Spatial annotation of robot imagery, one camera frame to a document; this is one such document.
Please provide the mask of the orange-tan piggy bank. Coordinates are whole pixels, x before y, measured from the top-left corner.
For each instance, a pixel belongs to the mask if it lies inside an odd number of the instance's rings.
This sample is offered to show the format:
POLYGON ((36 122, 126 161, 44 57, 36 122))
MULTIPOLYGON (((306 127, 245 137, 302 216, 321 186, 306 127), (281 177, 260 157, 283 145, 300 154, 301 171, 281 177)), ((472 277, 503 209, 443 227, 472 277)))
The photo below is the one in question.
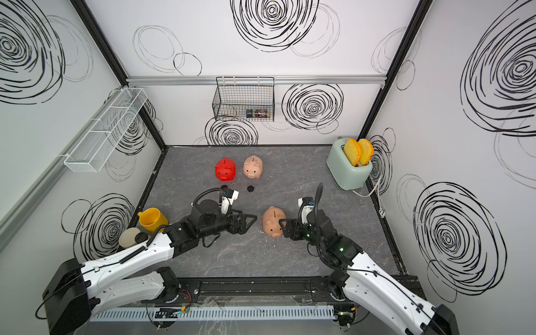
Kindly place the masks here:
POLYGON ((262 227, 265 233, 273 238, 282 237, 283 230, 279 221, 285 218, 286 214, 282 209, 271 206, 262 216, 262 227))

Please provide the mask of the red piggy bank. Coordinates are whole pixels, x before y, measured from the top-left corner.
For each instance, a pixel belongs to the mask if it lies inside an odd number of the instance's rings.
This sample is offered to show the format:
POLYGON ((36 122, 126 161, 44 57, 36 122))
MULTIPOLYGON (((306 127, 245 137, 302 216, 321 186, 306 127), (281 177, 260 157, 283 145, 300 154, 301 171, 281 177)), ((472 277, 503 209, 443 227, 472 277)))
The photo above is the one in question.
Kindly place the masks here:
POLYGON ((221 159, 215 166, 215 175, 220 181, 233 181, 236 176, 235 162, 229 158, 221 159))

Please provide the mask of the light pink piggy bank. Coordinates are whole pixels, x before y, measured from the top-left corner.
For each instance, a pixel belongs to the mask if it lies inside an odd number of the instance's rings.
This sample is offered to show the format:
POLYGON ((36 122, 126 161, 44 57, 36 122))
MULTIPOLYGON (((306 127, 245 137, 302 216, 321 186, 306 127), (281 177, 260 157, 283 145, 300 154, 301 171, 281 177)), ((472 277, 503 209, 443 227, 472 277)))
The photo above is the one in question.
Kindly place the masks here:
POLYGON ((259 156, 248 157, 243 165, 244 175, 250 179, 259 179, 263 172, 263 161, 259 156))

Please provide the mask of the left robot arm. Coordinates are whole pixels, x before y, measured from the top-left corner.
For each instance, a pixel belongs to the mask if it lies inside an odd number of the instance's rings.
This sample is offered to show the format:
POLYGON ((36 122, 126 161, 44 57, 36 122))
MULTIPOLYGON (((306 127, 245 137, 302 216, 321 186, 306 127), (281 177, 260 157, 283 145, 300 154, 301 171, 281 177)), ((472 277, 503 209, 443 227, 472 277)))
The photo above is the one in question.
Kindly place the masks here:
POLYGON ((75 258, 63 262, 43 292, 41 308, 50 334, 71 334, 107 308, 153 300, 164 291, 163 275, 156 275, 157 290, 149 290, 147 281, 137 286, 133 274, 204 244, 206 237, 218 239, 223 232, 243 235, 257 219, 233 209, 228 198, 194 200, 188 216, 157 227, 144 243, 84 263, 75 258))

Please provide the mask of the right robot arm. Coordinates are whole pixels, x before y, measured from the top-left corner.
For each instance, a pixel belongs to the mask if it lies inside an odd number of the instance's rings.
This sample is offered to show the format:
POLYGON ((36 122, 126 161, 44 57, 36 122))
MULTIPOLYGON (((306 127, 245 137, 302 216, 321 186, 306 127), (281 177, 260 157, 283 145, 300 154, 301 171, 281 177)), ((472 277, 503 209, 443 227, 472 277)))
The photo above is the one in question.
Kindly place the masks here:
POLYGON ((397 334, 458 334, 454 313, 434 306, 384 271, 350 238, 338 233, 320 210, 303 219, 281 219, 283 235, 304 240, 316 248, 318 258, 332 274, 328 289, 336 300, 364 307, 397 334))

